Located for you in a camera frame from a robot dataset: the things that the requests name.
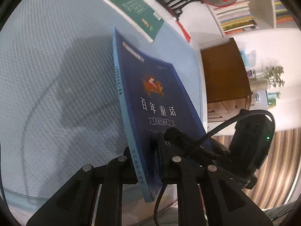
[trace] book spine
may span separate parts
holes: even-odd
[[[124,130],[125,130],[125,134],[126,134],[128,147],[131,152],[134,169],[136,172],[138,183],[143,192],[144,200],[145,200],[145,202],[153,202],[153,198],[151,196],[151,192],[148,188],[145,174],[142,169],[139,152],[137,150],[133,130],[131,128],[130,118],[128,115],[128,110],[127,110],[127,105],[126,105],[126,100],[125,100],[125,95],[124,95],[124,88],[123,88],[123,84],[122,84],[122,76],[121,76],[120,65],[119,65],[119,60],[118,60],[115,28],[113,30],[113,55],[114,55],[116,84],[117,84],[118,97],[119,97],[120,108],[121,108],[121,116],[122,116],[122,120],[123,120],[123,124],[124,124]]]

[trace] white wall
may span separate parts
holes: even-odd
[[[284,87],[269,92],[281,92],[276,107],[270,109],[276,120],[276,130],[301,126],[301,31],[296,28],[279,28],[252,31],[233,36],[237,46],[246,54],[256,52],[256,67],[269,65],[271,59],[283,66]],[[234,125],[219,132],[232,135]]]

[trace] plant pot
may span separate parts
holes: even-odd
[[[271,88],[270,80],[259,78],[255,81],[249,81],[251,92],[257,92],[259,90],[266,90]]]

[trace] red tassel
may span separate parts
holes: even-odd
[[[169,10],[170,14],[173,16],[173,12],[172,12],[172,10],[171,10],[170,7],[168,7],[168,10]],[[174,18],[175,21],[177,22],[178,26],[181,28],[181,30],[182,30],[182,32],[183,32],[183,34],[184,34],[184,36],[185,36],[186,41],[189,43],[189,42],[190,42],[190,39],[191,39],[190,35],[189,35],[189,34],[187,33],[187,31],[184,29],[184,27],[183,27],[183,25],[180,23],[180,21],[178,21],[178,20],[176,19],[176,17],[173,17],[173,18]]]
[[[187,31],[184,29],[184,27],[183,27],[183,25],[180,23],[180,21],[176,20],[176,22],[177,22],[177,24],[179,25],[179,27],[181,28],[181,30],[182,30],[182,32],[183,32],[183,34],[184,34],[184,36],[185,36],[186,41],[189,43],[189,42],[190,42],[190,39],[191,39],[190,35],[189,35],[189,34],[187,33]]]

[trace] wooden cabinet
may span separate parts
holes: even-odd
[[[208,122],[226,121],[241,109],[249,109],[251,90],[235,40],[201,51]]]

